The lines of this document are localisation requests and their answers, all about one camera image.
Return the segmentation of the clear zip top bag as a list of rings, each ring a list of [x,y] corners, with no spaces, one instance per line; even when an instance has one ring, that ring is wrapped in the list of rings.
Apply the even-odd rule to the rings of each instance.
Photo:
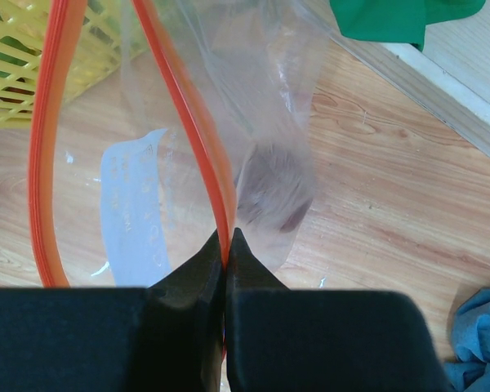
[[[289,234],[237,218],[234,177],[257,141],[306,149],[327,35],[302,1],[123,1],[146,40],[69,102],[90,1],[54,1],[29,149],[33,254],[42,284],[150,286],[216,234],[240,228],[270,270]]]

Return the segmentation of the dark red apple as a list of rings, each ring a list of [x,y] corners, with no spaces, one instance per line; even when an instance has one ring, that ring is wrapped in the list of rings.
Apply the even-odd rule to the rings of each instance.
[[[237,218],[255,229],[289,234],[314,201],[314,181],[308,150],[278,141],[257,141],[234,177]]]

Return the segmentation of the yellow plastic basket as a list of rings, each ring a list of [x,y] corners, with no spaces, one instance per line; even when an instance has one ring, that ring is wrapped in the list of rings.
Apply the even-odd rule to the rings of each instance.
[[[69,102],[135,57],[146,40],[133,11],[123,1],[90,1],[65,84]],[[29,127],[42,48],[51,10],[49,1],[0,0],[0,128]]]

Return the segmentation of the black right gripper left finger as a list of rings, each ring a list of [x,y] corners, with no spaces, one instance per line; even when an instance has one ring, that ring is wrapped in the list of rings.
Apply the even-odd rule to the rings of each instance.
[[[0,391],[217,391],[216,234],[152,287],[0,288]]]

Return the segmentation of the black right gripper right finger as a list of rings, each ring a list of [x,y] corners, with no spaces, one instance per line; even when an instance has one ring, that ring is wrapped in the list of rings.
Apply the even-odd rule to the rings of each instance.
[[[233,391],[445,391],[425,319],[399,292],[299,290],[252,254],[240,229],[227,266]]]

